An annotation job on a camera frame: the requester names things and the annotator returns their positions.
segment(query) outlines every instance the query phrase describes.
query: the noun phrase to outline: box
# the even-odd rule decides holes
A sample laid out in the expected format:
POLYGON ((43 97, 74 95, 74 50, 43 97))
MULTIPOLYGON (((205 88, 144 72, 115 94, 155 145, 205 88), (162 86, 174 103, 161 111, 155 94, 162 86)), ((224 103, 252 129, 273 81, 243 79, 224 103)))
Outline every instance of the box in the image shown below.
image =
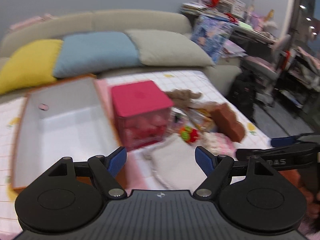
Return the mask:
POLYGON ((162 140, 171 99, 153 81, 111 88, 114 122, 127 151, 162 140))
POLYGON ((15 139, 12 187, 21 191, 62 157, 87 161, 120 145, 93 75, 34 89, 27 94, 15 139))

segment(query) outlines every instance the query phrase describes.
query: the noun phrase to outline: backpack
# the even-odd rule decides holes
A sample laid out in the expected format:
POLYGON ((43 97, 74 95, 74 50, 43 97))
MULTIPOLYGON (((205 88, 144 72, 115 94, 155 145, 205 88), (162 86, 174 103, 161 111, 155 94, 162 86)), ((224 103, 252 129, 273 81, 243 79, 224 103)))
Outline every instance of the backpack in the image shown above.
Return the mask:
POLYGON ((253 108, 256 99, 255 77, 250 71, 243 70, 236 77, 226 98, 255 124, 253 108))

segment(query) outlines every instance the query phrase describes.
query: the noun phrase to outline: sofa backrest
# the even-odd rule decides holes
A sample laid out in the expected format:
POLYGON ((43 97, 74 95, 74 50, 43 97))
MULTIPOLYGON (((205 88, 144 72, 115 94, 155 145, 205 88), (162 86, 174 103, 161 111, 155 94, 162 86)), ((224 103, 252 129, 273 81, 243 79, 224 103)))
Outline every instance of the sofa backrest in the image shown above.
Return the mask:
POLYGON ((15 50, 34 40, 91 31, 122 32, 126 29, 156 29, 185 34, 191 32, 191 25, 181 14, 152 10, 103 10, 69 14, 7 34, 0 44, 0 57, 10 57, 15 50))

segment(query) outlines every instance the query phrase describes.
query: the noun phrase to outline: red box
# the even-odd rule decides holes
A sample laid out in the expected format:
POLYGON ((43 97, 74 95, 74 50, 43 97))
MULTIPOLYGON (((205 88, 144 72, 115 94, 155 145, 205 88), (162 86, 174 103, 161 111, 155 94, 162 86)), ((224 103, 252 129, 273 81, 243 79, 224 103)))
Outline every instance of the red box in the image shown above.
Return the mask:
POLYGON ((162 140, 173 102, 153 81, 111 88, 115 126, 127 151, 162 140))

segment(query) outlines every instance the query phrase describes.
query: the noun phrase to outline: sofa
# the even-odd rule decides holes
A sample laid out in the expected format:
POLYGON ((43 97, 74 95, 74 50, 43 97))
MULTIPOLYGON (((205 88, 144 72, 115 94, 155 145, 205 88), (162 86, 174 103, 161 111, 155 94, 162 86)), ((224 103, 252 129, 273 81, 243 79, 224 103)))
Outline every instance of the sofa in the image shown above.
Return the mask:
MULTIPOLYGON (((34 40, 63 39, 65 35, 72 33, 101 31, 122 32, 126 29, 166 30, 181 33, 187 37, 190 37, 192 32, 189 20, 184 15, 178 13, 117 9, 69 14, 7 34, 0 44, 0 69, 15 50, 34 40)), ((237 65, 239 65, 237 60, 230 63, 221 59, 215 67, 137 66, 129 69, 119 68, 108 70, 98 74, 98 78, 164 70, 201 70, 217 90, 222 95, 226 95, 234 78, 241 72, 237 65)), ((0 103, 21 96, 23 93, 25 93, 25 90, 17 90, 3 95, 0 97, 0 103)))

